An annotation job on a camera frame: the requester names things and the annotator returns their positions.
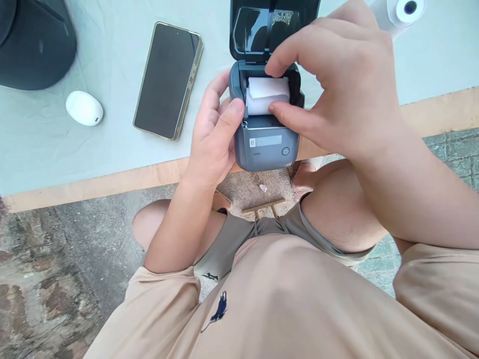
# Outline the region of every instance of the thermal label printer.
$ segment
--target thermal label printer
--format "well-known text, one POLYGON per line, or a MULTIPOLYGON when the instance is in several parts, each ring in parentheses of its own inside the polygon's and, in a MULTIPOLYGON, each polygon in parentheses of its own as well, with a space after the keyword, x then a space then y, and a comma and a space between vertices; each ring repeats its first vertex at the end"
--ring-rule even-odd
POLYGON ((268 98, 261 96, 273 100, 289 97, 291 105, 303 107, 298 67, 292 64, 283 74, 284 80, 267 89, 264 81, 250 83, 250 79, 271 78, 264 71, 269 57, 286 38, 317 18, 319 3, 320 0, 231 1, 230 53, 237 61, 230 72, 230 97, 245 102, 244 117, 235 133, 236 161, 245 171, 276 170, 296 161, 299 135, 267 111, 268 98))

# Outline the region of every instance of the stone pavement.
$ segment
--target stone pavement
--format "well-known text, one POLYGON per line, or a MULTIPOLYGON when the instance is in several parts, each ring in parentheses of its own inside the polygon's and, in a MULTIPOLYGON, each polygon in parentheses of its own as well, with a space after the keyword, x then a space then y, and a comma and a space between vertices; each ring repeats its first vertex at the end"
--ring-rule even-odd
MULTIPOLYGON (((427 137, 424 141, 441 161, 479 192, 479 129, 427 137)), ((401 256, 393 238, 388 235, 377 245, 371 257, 359 266, 358 272, 394 296, 392 282, 400 265, 401 256)))
POLYGON ((99 305, 54 210, 0 218, 0 239, 0 358, 82 358, 99 305))

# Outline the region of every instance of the beige t-shirt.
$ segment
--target beige t-shirt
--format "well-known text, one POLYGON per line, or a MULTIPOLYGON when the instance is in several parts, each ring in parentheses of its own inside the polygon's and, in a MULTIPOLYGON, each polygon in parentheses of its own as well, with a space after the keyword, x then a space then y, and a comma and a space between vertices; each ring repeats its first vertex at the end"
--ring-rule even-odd
POLYGON ((306 241, 246 242, 198 304, 190 267, 139 268, 85 358, 476 358, 479 251, 411 247, 397 301, 306 241), (222 319, 206 327, 223 292, 222 319))

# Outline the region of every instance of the phone screen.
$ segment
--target phone screen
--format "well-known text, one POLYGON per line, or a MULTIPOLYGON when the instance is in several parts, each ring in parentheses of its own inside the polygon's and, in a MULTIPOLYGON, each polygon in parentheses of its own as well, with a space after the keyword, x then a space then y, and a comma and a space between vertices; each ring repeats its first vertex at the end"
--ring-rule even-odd
POLYGON ((135 127, 167 139, 176 139, 186 110, 190 75, 201 39, 197 34, 158 23, 153 32, 135 127))

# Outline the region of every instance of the paper roll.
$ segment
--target paper roll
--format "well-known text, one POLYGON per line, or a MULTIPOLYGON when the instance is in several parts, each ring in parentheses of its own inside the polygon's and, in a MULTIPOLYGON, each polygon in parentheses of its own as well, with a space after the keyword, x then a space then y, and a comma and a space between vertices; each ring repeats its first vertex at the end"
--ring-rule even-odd
POLYGON ((426 0, 376 0, 371 10, 379 28, 396 39, 423 16, 426 0))
POLYGON ((274 101, 289 103, 289 84, 287 78, 250 77, 246 88, 246 107, 248 116, 267 115, 268 107, 274 101))

